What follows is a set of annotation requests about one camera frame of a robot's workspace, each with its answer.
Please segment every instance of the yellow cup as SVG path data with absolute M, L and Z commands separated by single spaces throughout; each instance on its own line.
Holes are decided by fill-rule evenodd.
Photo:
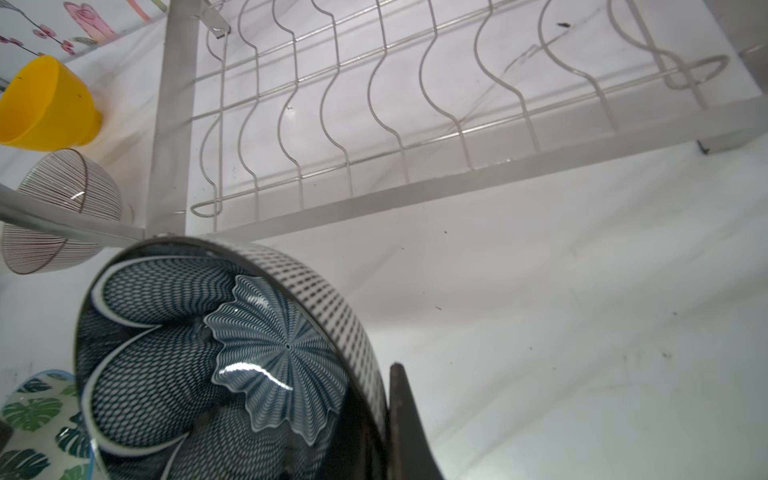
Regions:
M 30 61 L 0 96 L 0 144 L 54 151 L 85 145 L 101 128 L 88 87 L 59 60 Z

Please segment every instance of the dish rack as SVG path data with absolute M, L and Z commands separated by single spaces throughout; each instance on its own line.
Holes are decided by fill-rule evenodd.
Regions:
M 146 229 L 54 231 L 259 240 L 768 130 L 700 0 L 200 2 L 168 17 Z

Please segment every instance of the wire dish rack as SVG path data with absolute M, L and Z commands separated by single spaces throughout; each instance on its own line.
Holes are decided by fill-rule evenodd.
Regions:
M 663 147 L 654 126 L 760 95 L 698 0 L 208 8 L 231 29 L 199 36 L 192 234 L 255 240 L 607 160 L 638 131 Z

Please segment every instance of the metal bar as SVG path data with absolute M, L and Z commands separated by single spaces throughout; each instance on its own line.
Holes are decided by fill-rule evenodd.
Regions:
M 277 14 L 275 13 L 275 4 L 277 0 L 272 0 L 272 19 L 275 21 L 275 25 L 280 30 L 287 31 L 290 33 L 290 37 L 293 39 L 293 91 L 288 96 L 288 99 L 286 100 L 286 103 L 283 105 L 283 109 L 280 110 L 280 116 L 277 118 L 277 143 L 280 145 L 280 150 L 283 151 L 286 157 L 288 157 L 288 160 L 293 162 L 294 165 L 296 165 L 296 172 L 298 173 L 298 180 L 299 180 L 299 210 L 304 210 L 304 183 L 302 181 L 301 177 L 301 165 L 299 165 L 299 162 L 296 161 L 295 158 L 291 157 L 288 153 L 288 150 L 286 150 L 285 145 L 283 145 L 283 134 L 280 131 L 280 127 L 283 124 L 283 117 L 285 116 L 286 110 L 288 109 L 288 105 L 290 104 L 290 101 L 293 100 L 293 97 L 296 96 L 296 92 L 299 90 L 299 52 L 296 51 L 296 34 L 293 33 L 293 30 L 289 30 L 288 28 L 285 28 L 280 24 L 279 21 L 277 21 Z
M 650 31 L 648 30 L 648 27 L 645 25 L 645 21 L 643 20 L 643 16 L 640 14 L 640 9 L 637 8 L 637 4 L 634 2 L 634 0 L 625 0 L 625 1 L 627 2 L 627 5 L 629 5 L 630 12 L 632 12 L 632 16 L 634 17 L 636 23 L 640 26 L 640 30 L 643 32 L 643 36 L 645 37 L 645 41 L 647 42 L 647 45 L 632 38 L 621 27 L 621 25 L 619 25 L 619 22 L 616 20 L 616 15 L 614 14 L 614 2 L 613 0 L 608 0 L 608 5 L 607 5 L 608 20 L 611 22 L 611 25 L 613 26 L 614 30 L 628 44 L 634 47 L 637 47 L 640 50 L 649 51 L 652 54 L 654 54 L 654 60 L 656 61 L 659 71 L 664 71 L 667 69 L 667 66 L 664 64 L 664 60 L 661 58 L 661 55 L 665 55 L 670 60 L 672 60 L 672 62 L 674 62 L 674 64 L 680 69 L 680 71 L 683 72 L 683 76 L 685 77 L 688 83 L 685 86 L 681 87 L 680 85 L 677 85 L 672 81 L 672 77 L 670 75 L 664 77 L 664 82 L 667 84 L 669 88 L 673 88 L 675 90 L 690 88 L 691 92 L 693 92 L 694 97 L 696 98 L 696 102 L 699 104 L 699 107 L 701 107 L 702 110 L 708 109 L 709 104 L 707 103 L 707 99 L 704 98 L 704 95 L 701 93 L 701 89 L 699 88 L 699 84 L 694 79 L 694 76 L 690 73 L 690 69 L 685 66 L 685 62 L 683 61 L 683 59 L 673 51 L 663 50 L 661 48 L 658 48 L 654 43 L 653 37 L 650 35 Z
M 326 90 L 323 92 L 323 97 L 320 99 L 320 127 L 323 129 L 323 133 L 326 135 L 326 138 L 329 142 L 333 144 L 334 147 L 341 150 L 342 154 L 344 154 L 344 163 L 346 164 L 346 180 L 349 184 L 349 196 L 354 197 L 354 191 L 352 186 L 352 168 L 349 165 L 349 152 L 346 151 L 346 148 L 342 146 L 339 142 L 333 140 L 331 137 L 331 134 L 328 133 L 328 129 L 326 128 L 326 119 L 325 115 L 323 114 L 323 108 L 326 105 L 326 98 L 328 97 L 328 92 L 330 91 L 331 87 L 333 86 L 333 82 L 336 81 L 336 79 L 339 77 L 339 74 L 341 73 L 341 58 L 339 57 L 339 33 L 336 31 L 336 19 L 333 17 L 333 14 L 331 12 L 326 12 L 322 8 L 318 7 L 315 3 L 315 0 L 310 0 L 312 2 L 312 6 L 315 7 L 315 9 L 322 13 L 323 15 L 328 15 L 331 18 L 331 24 L 333 25 L 333 46 L 336 47 L 336 73 L 331 78 L 331 81 L 328 82 L 328 86 L 326 87 Z
M 368 109 L 371 111 L 371 115 L 373 115 L 373 119 L 376 120 L 376 123 L 381 126 L 384 130 L 388 131 L 390 134 L 395 136 L 395 139 L 397 140 L 397 146 L 400 150 L 400 166 L 402 167 L 402 175 L 406 179 L 406 183 L 411 183 L 411 179 L 408 175 L 408 162 L 406 160 L 406 149 L 402 146 L 402 138 L 400 137 L 400 133 L 398 133 L 397 130 L 390 127 L 389 125 L 385 124 L 379 116 L 376 114 L 376 112 L 373 110 L 373 102 L 371 101 L 371 88 L 373 86 L 373 78 L 376 76 L 376 72 L 379 71 L 379 67 L 382 66 L 382 63 L 386 60 L 386 56 L 389 53 L 389 48 L 386 44 L 386 32 L 384 30 L 384 17 L 382 16 L 382 8 L 381 8 L 381 2 L 379 0 L 376 0 L 376 10 L 379 12 L 379 26 L 382 29 L 382 44 L 384 47 L 384 55 L 379 59 L 379 63 L 376 64 L 376 66 L 373 68 L 373 71 L 371 72 L 371 77 L 368 79 L 368 88 L 366 90 L 366 99 L 368 100 Z
M 218 230 L 219 215 L 224 209 L 221 196 L 224 195 L 224 85 L 226 83 L 226 72 L 223 67 L 227 64 L 227 44 L 229 43 L 230 31 L 224 32 L 224 47 L 221 55 L 221 79 L 219 80 L 219 208 L 214 211 L 214 232 Z
M 106 247 L 144 239 L 144 229 L 57 207 L 0 184 L 0 220 L 20 227 Z
M 500 2 L 496 2 L 494 5 L 495 5 L 495 7 L 497 9 L 499 9 L 501 7 L 504 7 L 506 5 L 509 5 L 509 4 L 515 3 L 515 2 L 521 2 L 521 0 L 501 0 Z M 464 15 L 460 16 L 460 17 L 454 18 L 453 20 L 449 20 L 449 21 L 444 22 L 444 23 L 442 23 L 440 25 L 437 25 L 437 30 L 441 31 L 441 30 L 443 30 L 445 28 L 450 28 L 450 27 L 452 27 L 454 25 L 458 25 L 458 24 L 461 24 L 463 22 L 468 22 L 468 21 L 472 20 L 473 18 L 477 18 L 480 15 L 483 15 L 487 11 L 488 11 L 488 8 L 486 7 L 486 8 L 480 8 L 480 9 L 475 10 L 473 12 L 469 12 L 467 14 L 464 14 Z M 407 45 L 408 43 L 411 43 L 412 41 L 416 41 L 416 40 L 419 40 L 420 38 L 426 37 L 427 35 L 434 35 L 434 34 L 435 34 L 435 29 L 434 28 L 427 28 L 425 30 L 418 31 L 418 32 L 416 32 L 416 33 L 414 33 L 412 35 L 407 36 L 407 37 L 400 38 L 399 40 L 394 41 L 394 42 L 392 42 L 391 44 L 389 44 L 387 46 L 382 46 L 382 47 L 374 48 L 373 50 L 369 50 L 366 53 L 363 53 L 363 54 L 358 55 L 356 57 L 348 58 L 347 60 L 341 62 L 341 67 L 344 68 L 346 66 L 355 64 L 355 63 L 357 63 L 359 61 L 363 61 L 363 60 L 365 60 L 367 58 L 372 57 L 373 55 L 376 55 L 376 54 L 384 52 L 385 49 L 392 50 L 393 48 L 402 47 L 403 45 Z M 321 70 L 314 71 L 311 74 L 308 74 L 308 75 L 306 75 L 304 77 L 299 78 L 299 83 L 300 84 L 304 83 L 305 81 L 312 80 L 314 78 L 317 78 L 317 77 L 320 77 L 322 75 L 328 74 L 328 73 L 330 73 L 332 71 L 335 71 L 335 70 L 336 70 L 336 66 L 332 65 L 330 67 L 326 67 L 326 68 L 323 68 Z M 275 88 L 271 88 L 270 90 L 263 91 L 261 93 L 261 95 L 259 95 L 258 97 L 256 95 L 254 95 L 253 97 L 247 97 L 247 98 L 244 98 L 242 100 L 238 100 L 238 101 L 236 101 L 234 103 L 231 103 L 231 104 L 227 105 L 226 107 L 224 107 L 224 110 L 229 110 L 231 108 L 235 108 L 235 107 L 239 107 L 241 105 L 245 105 L 246 103 L 254 101 L 257 98 L 264 98 L 266 96 L 275 94 L 275 93 L 277 93 L 279 91 L 286 90 L 287 88 L 291 88 L 294 85 L 295 85 L 295 81 L 289 81 L 289 82 L 284 83 L 282 85 L 278 85 Z M 215 115 L 217 113 L 219 113 L 218 109 L 211 110 L 211 111 L 206 111 L 204 113 L 197 114 L 194 117 L 192 117 L 192 121 L 200 120 L 201 118 L 209 117 L 209 116 Z
M 517 95 L 518 100 L 520 101 L 520 108 L 522 109 L 523 117 L 525 117 L 525 123 L 528 126 L 528 134 L 531 135 L 531 141 L 533 142 L 533 149 L 536 153 L 538 153 L 541 151 L 541 146 L 538 144 L 536 131 L 533 128 L 533 122 L 531 121 L 531 116 L 528 114 L 528 108 L 525 105 L 525 97 L 523 96 L 522 92 L 519 91 L 517 88 L 511 86 L 507 82 L 503 81 L 496 75 L 492 74 L 482 63 L 482 60 L 480 60 L 480 52 L 478 51 L 478 42 L 480 40 L 480 34 L 482 33 L 482 29 L 485 27 L 485 24 L 488 23 L 488 20 L 490 20 L 492 16 L 493 16 L 493 1 L 488 0 L 488 16 L 485 17 L 485 19 L 482 21 L 482 23 L 480 24 L 480 28 L 478 28 L 477 34 L 475 34 L 475 46 L 474 46 L 475 61 L 478 62 L 478 66 L 486 76 L 488 76 L 495 83 L 501 85 L 502 87 L 506 88 L 513 94 Z
M 720 58 L 721 56 L 722 55 L 716 55 L 716 56 L 713 56 L 713 57 L 704 58 L 704 59 L 696 61 L 696 62 L 694 62 L 692 64 L 688 64 L 688 67 L 689 68 L 699 68 L 699 67 L 702 67 L 704 65 L 708 65 L 709 63 L 720 62 L 721 61 L 721 58 Z M 618 92 L 618 91 L 625 90 L 627 88 L 637 87 L 639 85 L 643 85 L 643 84 L 649 83 L 651 81 L 658 80 L 660 78 L 663 78 L 665 75 L 669 75 L 670 73 L 675 73 L 677 71 L 678 71 L 677 69 L 672 68 L 672 69 L 667 70 L 667 71 L 661 71 L 661 72 L 658 72 L 658 73 L 649 74 L 649 75 L 646 75 L 644 77 L 636 78 L 634 80 L 625 81 L 625 82 L 620 83 L 620 84 L 612 85 L 610 87 L 605 88 L 604 91 L 605 91 L 605 93 L 611 94 L 611 93 L 615 93 L 615 92 Z M 565 99 L 563 101 L 555 102 L 553 104 L 545 105 L 544 107 L 535 108 L 533 110 L 530 110 L 528 112 L 528 114 L 531 117 L 534 117 L 535 115 L 547 113 L 549 111 L 553 111 L 553 110 L 556 110 L 558 108 L 568 107 L 568 106 L 580 103 L 582 101 L 589 101 L 589 100 L 592 100 L 592 99 L 594 99 L 596 97 L 597 97 L 597 95 L 594 92 L 590 93 L 590 94 L 582 94 L 582 95 L 578 95 L 576 97 L 567 98 L 567 99 Z M 497 127 L 499 125 L 507 124 L 507 123 L 513 122 L 513 121 L 522 120 L 524 118 L 525 117 L 523 116 L 523 114 L 515 114 L 515 115 L 508 116 L 508 117 L 499 118 L 498 120 L 489 121 L 489 122 L 486 122 L 484 124 L 477 125 L 475 127 L 467 128 L 467 129 L 464 130 L 464 133 L 465 134 L 474 134 L 476 132 L 483 131 L 483 130 L 486 130 L 488 128 Z M 445 140 L 448 140 L 449 138 L 454 138 L 454 137 L 457 137 L 457 136 L 458 136 L 458 133 L 456 133 L 456 132 L 453 132 L 453 133 L 450 133 L 450 134 L 444 134 L 444 135 L 440 135 L 439 137 L 433 137 L 433 138 L 429 138 L 429 139 L 426 139 L 426 140 L 417 141 L 417 142 L 414 142 L 412 144 L 408 144 L 408 145 L 406 145 L 404 147 L 404 149 L 405 150 L 411 150 L 411 149 L 417 148 L 417 147 L 424 147 L 426 145 L 438 143 L 440 141 L 445 141 Z M 377 158 L 385 157 L 387 155 L 396 154 L 396 153 L 398 153 L 398 151 L 399 150 L 380 151 L 380 152 L 378 152 L 376 154 L 369 155 L 368 157 L 358 158 L 356 160 L 351 161 L 350 163 L 352 165 L 362 164 L 362 163 L 365 163 L 367 161 L 371 161 L 371 160 L 375 160 Z M 314 172 L 309 172 L 309 173 L 306 173 L 306 174 L 302 175 L 302 179 L 306 180 L 306 179 L 311 178 L 311 177 L 316 177 L 317 175 L 327 174 L 327 173 L 332 172 L 332 171 L 340 170 L 340 169 L 342 169 L 344 167 L 345 167 L 345 164 L 337 164 L 337 165 L 332 166 L 332 167 L 325 167 L 325 168 L 323 168 L 321 170 L 316 170 Z M 281 187 L 283 185 L 287 185 L 287 184 L 290 184 L 290 183 L 298 181 L 298 180 L 299 179 L 297 177 L 287 178 L 285 180 L 280 180 L 280 181 L 277 181 L 277 182 L 273 182 L 271 184 L 264 184 L 264 185 L 258 187 L 258 190 L 262 191 L 262 190 L 268 190 L 270 188 Z M 253 189 L 243 190 L 241 192 L 236 192 L 235 194 L 226 195 L 226 196 L 222 197 L 222 200 L 232 200 L 234 198 L 242 197 L 244 195 L 250 195 L 252 193 L 253 193 Z M 197 209 L 201 208 L 201 207 L 207 207 L 208 205 L 211 205 L 211 204 L 212 204 L 212 202 L 210 202 L 210 201 L 200 202 L 198 204 L 192 205 L 190 207 L 190 211 L 193 214 L 195 214 L 195 215 L 197 215 L 199 217 L 209 217 L 210 216 L 209 214 L 201 214 L 201 213 L 197 212 Z
M 382 5 L 386 5 L 386 4 L 392 3 L 392 2 L 397 2 L 397 0 L 382 0 L 381 4 Z M 347 15 L 344 18 L 340 18 L 336 22 L 336 25 L 341 25 L 342 23 L 347 23 L 348 21 L 353 20 L 353 19 L 359 17 L 360 15 L 364 15 L 364 14 L 366 14 L 366 13 L 372 11 L 372 10 L 376 10 L 376 6 L 375 5 L 370 6 L 370 7 L 365 7 L 363 10 L 360 10 L 358 12 L 355 12 L 355 13 L 352 13 L 350 15 Z M 242 16 L 242 14 L 243 14 L 243 10 L 241 9 L 240 10 L 240 16 Z M 324 26 L 322 26 L 320 28 L 312 30 L 309 33 L 306 33 L 304 35 L 300 35 L 300 36 L 296 37 L 296 41 L 302 41 L 302 40 L 306 40 L 308 38 L 312 38 L 313 36 L 315 36 L 315 35 L 317 35 L 319 33 L 323 33 L 324 31 L 330 30 L 331 28 L 333 28 L 333 24 L 324 25 Z M 291 41 L 285 41 L 284 43 L 281 43 L 280 45 L 274 46 L 272 48 L 268 48 L 267 50 L 264 50 L 262 52 L 258 52 L 253 57 L 248 57 L 248 58 L 245 58 L 243 60 L 236 61 L 236 62 L 234 62 L 231 65 L 227 65 L 225 68 L 226 68 L 226 70 L 231 70 L 232 68 L 240 67 L 241 65 L 245 65 L 246 63 L 249 63 L 249 62 L 253 61 L 256 57 L 258 57 L 258 58 L 265 57 L 265 56 L 267 56 L 269 54 L 275 53 L 276 51 L 282 50 L 284 48 L 288 48 L 289 46 L 291 46 L 291 44 L 292 44 Z M 203 74 L 200 77 L 195 78 L 194 80 L 195 81 L 205 80 L 206 78 L 215 77 L 219 73 L 220 73 L 219 70 L 209 71 L 208 73 Z
M 245 160 L 243 159 L 243 132 L 245 131 L 245 126 L 250 120 L 251 116 L 253 115 L 254 111 L 256 111 L 256 107 L 259 106 L 259 92 L 260 92 L 260 82 L 259 82 L 259 49 L 256 47 L 256 45 L 249 42 L 245 36 L 243 36 L 243 29 L 240 27 L 240 22 L 243 19 L 243 12 L 245 11 L 246 6 L 248 6 L 248 3 L 250 0 L 245 0 L 243 2 L 243 6 L 240 8 L 240 14 L 237 16 L 237 34 L 240 36 L 240 38 L 243 40 L 243 42 L 246 45 L 249 45 L 254 52 L 253 60 L 256 61 L 256 101 L 253 103 L 253 107 L 248 112 L 248 115 L 245 116 L 245 120 L 243 120 L 243 124 L 240 125 L 240 132 L 237 134 L 237 157 L 240 159 L 240 164 L 243 165 L 243 168 L 250 174 L 251 177 L 253 177 L 253 200 L 255 202 L 254 210 L 256 215 L 256 221 L 259 221 L 259 177 L 256 176 L 256 174 L 251 170 L 247 165 L 245 165 Z
M 432 50 L 432 46 L 437 41 L 437 37 L 439 34 L 437 29 L 437 20 L 435 19 L 435 8 L 432 5 L 432 0 L 427 0 L 427 3 L 429 4 L 429 15 L 432 17 L 432 31 L 435 33 L 435 36 L 432 37 L 432 41 L 429 42 L 429 46 L 427 47 L 426 50 L 424 50 L 424 55 L 422 56 L 422 60 L 421 62 L 419 62 L 419 88 L 422 89 L 422 95 L 424 95 L 424 98 L 427 100 L 427 103 L 429 103 L 432 106 L 432 108 L 434 108 L 443 117 L 446 117 L 453 122 L 454 126 L 456 127 L 456 131 L 458 132 L 458 139 L 462 143 L 462 150 L 464 151 L 464 159 L 467 162 L 467 167 L 469 167 L 469 170 L 473 170 L 475 167 L 472 166 L 472 159 L 469 157 L 469 148 L 467 147 L 467 140 L 464 138 L 464 131 L 462 130 L 462 126 L 458 122 L 458 118 L 454 117 L 447 111 L 438 107 L 437 104 L 427 94 L 426 88 L 424 88 L 424 62 L 427 59 L 427 55 L 429 55 L 429 51 Z
M 199 7 L 200 0 L 173 0 L 168 12 L 147 195 L 149 237 L 185 233 Z
M 578 75 L 579 77 L 585 78 L 590 84 L 592 84 L 592 87 L 594 88 L 595 93 L 598 95 L 598 98 L 600 98 L 600 104 L 603 106 L 603 110 L 605 110 L 605 115 L 608 117 L 608 123 L 611 124 L 611 128 L 614 129 L 614 131 L 619 131 L 619 123 L 616 120 L 616 116 L 614 115 L 614 112 L 611 110 L 611 106 L 608 104 L 608 99 L 605 97 L 605 93 L 603 92 L 603 89 L 600 87 L 600 84 L 598 84 L 598 81 L 595 80 L 595 78 L 588 74 L 586 71 L 578 70 L 577 68 L 573 68 L 564 61 L 562 61 L 560 58 L 558 58 L 557 55 L 552 53 L 552 50 L 549 49 L 549 44 L 544 40 L 544 31 L 542 29 L 542 25 L 544 23 L 544 14 L 547 12 L 547 7 L 549 7 L 549 4 L 552 3 L 552 0 L 547 0 L 544 3 L 544 6 L 541 8 L 541 14 L 538 16 L 538 40 L 541 43 L 541 48 L 544 50 L 544 53 L 547 54 L 547 56 L 552 60 L 555 64 L 558 65 L 558 67 L 562 68 L 563 70 L 569 71 L 574 75 Z
M 254 241 L 392 208 L 405 207 L 474 190 L 540 177 L 619 157 L 669 147 L 699 137 L 713 137 L 744 128 L 768 131 L 768 96 L 712 107 L 636 131 L 571 145 L 492 167 L 432 178 L 388 190 L 341 200 L 294 214 L 271 218 L 211 235 Z

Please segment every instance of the green leaf pattern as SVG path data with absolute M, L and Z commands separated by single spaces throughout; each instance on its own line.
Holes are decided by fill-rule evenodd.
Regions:
M 56 435 L 58 447 L 69 455 L 89 458 L 91 456 L 91 445 L 88 435 L 81 430 L 83 414 L 80 412 L 69 418 L 69 421 L 75 424 L 75 427 L 64 427 Z
M 52 388 L 53 388 L 52 386 L 43 382 L 38 377 L 33 377 L 27 380 L 27 382 L 24 385 L 18 387 L 16 391 L 19 393 L 35 393 L 35 392 L 44 392 L 45 390 L 50 390 Z
M 69 385 L 64 387 L 64 389 L 61 391 L 61 394 L 69 395 L 69 396 L 78 396 L 78 387 L 74 383 L 70 383 Z
M 51 377 L 53 380 L 59 380 L 61 382 L 70 382 L 71 380 L 61 373 L 46 373 L 45 375 Z
M 0 455 L 0 480 L 29 480 L 51 463 L 35 450 L 8 450 Z
M 85 476 L 87 473 L 88 473 L 88 464 L 85 463 L 83 465 L 77 465 L 75 467 L 72 467 L 69 470 L 64 470 L 64 474 L 61 476 L 59 480 L 85 480 Z
M 2 414 L 15 429 L 34 432 L 58 415 L 63 404 L 59 399 L 31 399 L 28 405 L 14 402 L 6 405 Z

